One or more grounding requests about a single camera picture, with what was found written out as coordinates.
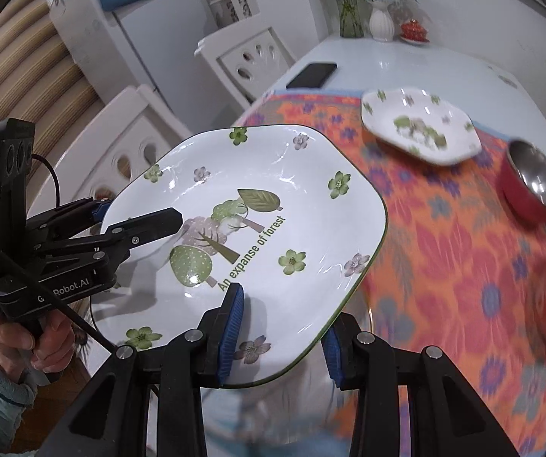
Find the person's left hand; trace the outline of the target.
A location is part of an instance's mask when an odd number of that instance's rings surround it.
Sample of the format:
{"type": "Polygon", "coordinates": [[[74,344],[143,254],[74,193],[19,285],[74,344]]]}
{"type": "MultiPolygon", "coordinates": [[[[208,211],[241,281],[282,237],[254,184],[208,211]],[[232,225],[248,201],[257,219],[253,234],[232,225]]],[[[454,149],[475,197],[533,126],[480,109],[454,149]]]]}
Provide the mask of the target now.
{"type": "Polygon", "coordinates": [[[20,324],[0,315],[0,368],[14,383],[28,364],[44,374],[65,370],[74,357],[74,342],[73,323],[58,310],[47,315],[38,339],[20,324]]]}

